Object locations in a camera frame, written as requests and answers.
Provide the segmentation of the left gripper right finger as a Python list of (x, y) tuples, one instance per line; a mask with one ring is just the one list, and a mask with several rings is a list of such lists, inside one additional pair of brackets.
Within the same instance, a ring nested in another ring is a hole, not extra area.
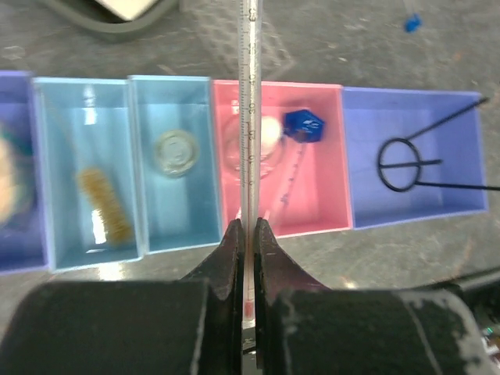
[(291, 364), (288, 338), (298, 332), (294, 293), (327, 291), (329, 287), (300, 267), (279, 246), (269, 222), (257, 219), (253, 235), (256, 356), (265, 374), (287, 374)]

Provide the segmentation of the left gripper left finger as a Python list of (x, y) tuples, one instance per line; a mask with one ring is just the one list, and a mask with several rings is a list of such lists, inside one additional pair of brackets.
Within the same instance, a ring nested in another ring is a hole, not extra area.
[(206, 287), (197, 327), (192, 374), (240, 374), (245, 232), (230, 221), (220, 244), (183, 281)]

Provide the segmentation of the glass alcohol lamp white cap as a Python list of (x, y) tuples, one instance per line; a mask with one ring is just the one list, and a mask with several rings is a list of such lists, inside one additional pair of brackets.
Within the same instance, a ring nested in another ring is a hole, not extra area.
[[(282, 162), (286, 148), (282, 123), (273, 116), (261, 120), (260, 177), (270, 175)], [(240, 180), (239, 117), (223, 127), (223, 165), (236, 180)]]

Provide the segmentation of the blue base graduated cylinder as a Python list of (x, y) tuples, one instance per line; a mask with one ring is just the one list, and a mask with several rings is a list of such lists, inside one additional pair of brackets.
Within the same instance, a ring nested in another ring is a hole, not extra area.
[(321, 140), (324, 121), (308, 109), (287, 112), (284, 115), (284, 135), (287, 138), (287, 154), (284, 157), (280, 179), (270, 207), (264, 218), (271, 226), (277, 225), (291, 200), (291, 191), (298, 178), (307, 144)]

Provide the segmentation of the test tube brush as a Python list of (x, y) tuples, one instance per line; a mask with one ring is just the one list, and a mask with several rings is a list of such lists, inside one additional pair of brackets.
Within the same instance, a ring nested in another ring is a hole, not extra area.
[(106, 240), (112, 245), (131, 240), (133, 227), (105, 173), (96, 167), (85, 168), (77, 174), (77, 183), (97, 211)]

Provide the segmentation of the small glass beaker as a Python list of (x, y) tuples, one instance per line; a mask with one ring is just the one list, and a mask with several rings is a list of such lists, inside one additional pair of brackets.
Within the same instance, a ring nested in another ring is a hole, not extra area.
[(154, 147), (156, 164), (170, 178), (179, 178), (188, 173), (198, 161), (199, 153), (194, 135), (185, 130), (162, 133)]

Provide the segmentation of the black wire ring stand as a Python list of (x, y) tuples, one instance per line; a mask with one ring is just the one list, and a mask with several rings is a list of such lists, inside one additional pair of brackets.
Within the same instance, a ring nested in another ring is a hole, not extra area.
[[(499, 191), (499, 187), (491, 186), (491, 185), (473, 185), (473, 184), (450, 184), (450, 183), (442, 183), (442, 182), (426, 182), (421, 180), (422, 169), (425, 166), (436, 166), (443, 163), (442, 159), (429, 159), (424, 160), (420, 154), (419, 149), (414, 145), (413, 140), (428, 133), (432, 130), (436, 130), (442, 125), (449, 123), (460, 116), (463, 116), (473, 110), (475, 108), (480, 107), (490, 101), (488, 97), (480, 97), (473, 103), (462, 107), (461, 109), (448, 114), (445, 117), (442, 117), (438, 121), (432, 123), (431, 125), (424, 127), (422, 130), (417, 131), (416, 133), (408, 136), (408, 137), (393, 137), (385, 141), (379, 148), (377, 153), (377, 174), (380, 178), (381, 182), (384, 186), (391, 191), (403, 193), (412, 190), (415, 186), (422, 187), (433, 187), (433, 188), (451, 188), (451, 189), (459, 189), (459, 190), (476, 190), (476, 191)], [(393, 162), (393, 163), (385, 163), (384, 155), (386, 151), (394, 144), (402, 144), (407, 147), (414, 156), (414, 161), (411, 162)], [(389, 178), (386, 176), (385, 170), (393, 170), (393, 169), (407, 169), (413, 168), (416, 172), (413, 174), (413, 178), (407, 185), (398, 187), (390, 182)]]

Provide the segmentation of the plastic bag of cotton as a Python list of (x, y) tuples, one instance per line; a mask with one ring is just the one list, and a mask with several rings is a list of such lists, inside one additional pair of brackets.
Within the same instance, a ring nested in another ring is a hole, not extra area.
[(23, 227), (36, 198), (33, 152), (1, 122), (1, 228)]

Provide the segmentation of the pink bin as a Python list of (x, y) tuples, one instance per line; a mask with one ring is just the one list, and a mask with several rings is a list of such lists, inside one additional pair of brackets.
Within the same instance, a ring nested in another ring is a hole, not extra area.
[[(283, 133), (286, 113), (308, 109), (324, 121), (321, 140), (307, 144), (289, 206), (279, 223), (270, 225), (277, 237), (352, 227), (341, 89), (337, 84), (262, 83), (262, 116), (277, 118)], [(284, 139), (285, 157), (288, 150), (285, 135)], [(260, 179), (259, 216), (262, 218), (279, 184), (284, 157), (270, 175)]]

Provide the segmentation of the large purple bin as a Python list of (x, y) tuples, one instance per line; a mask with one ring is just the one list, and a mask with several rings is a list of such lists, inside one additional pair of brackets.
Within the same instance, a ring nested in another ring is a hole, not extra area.
[[(390, 138), (405, 138), (481, 96), (468, 91), (418, 91), (345, 87), (342, 109), (353, 226), (366, 229), (414, 220), (482, 213), (488, 210), (486, 191), (415, 186), (398, 193), (381, 182), (377, 153)], [(425, 166), (421, 180), (450, 184), (485, 185), (479, 107), (412, 141), (422, 159), (442, 159)], [(392, 145), (385, 163), (414, 161), (402, 144)], [(385, 170), (390, 182), (407, 185), (413, 168)]]

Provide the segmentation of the light blue bin right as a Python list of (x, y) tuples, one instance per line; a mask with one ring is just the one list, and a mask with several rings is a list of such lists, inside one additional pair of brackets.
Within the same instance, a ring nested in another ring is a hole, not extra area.
[[(218, 243), (223, 225), (208, 77), (134, 75), (129, 78), (137, 142), (138, 193), (149, 253)], [(185, 130), (199, 145), (194, 167), (170, 178), (158, 167), (155, 142)]]

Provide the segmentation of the small purple bin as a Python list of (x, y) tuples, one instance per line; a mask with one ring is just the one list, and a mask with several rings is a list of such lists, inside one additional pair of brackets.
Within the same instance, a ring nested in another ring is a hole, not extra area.
[(48, 265), (32, 74), (1, 72), (1, 273)]

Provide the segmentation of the blue capped test tube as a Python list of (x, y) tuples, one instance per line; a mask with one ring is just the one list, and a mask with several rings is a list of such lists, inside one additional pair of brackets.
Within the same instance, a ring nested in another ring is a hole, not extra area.
[(422, 20), (417, 11), (416, 2), (414, 0), (403, 0), (406, 9), (407, 17), (403, 24), (404, 30), (408, 34), (415, 33), (422, 26)]

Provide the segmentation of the white square board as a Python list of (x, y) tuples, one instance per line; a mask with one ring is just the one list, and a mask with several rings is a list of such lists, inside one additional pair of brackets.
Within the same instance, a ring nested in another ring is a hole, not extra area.
[(158, 0), (96, 0), (121, 20), (131, 21), (150, 10)]

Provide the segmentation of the dark grey tray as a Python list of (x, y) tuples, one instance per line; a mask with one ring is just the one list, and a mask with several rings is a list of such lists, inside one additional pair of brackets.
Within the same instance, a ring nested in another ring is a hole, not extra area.
[(38, 1), (57, 16), (102, 40), (132, 41), (180, 8), (179, 1), (154, 1), (135, 20), (122, 20), (98, 1)]

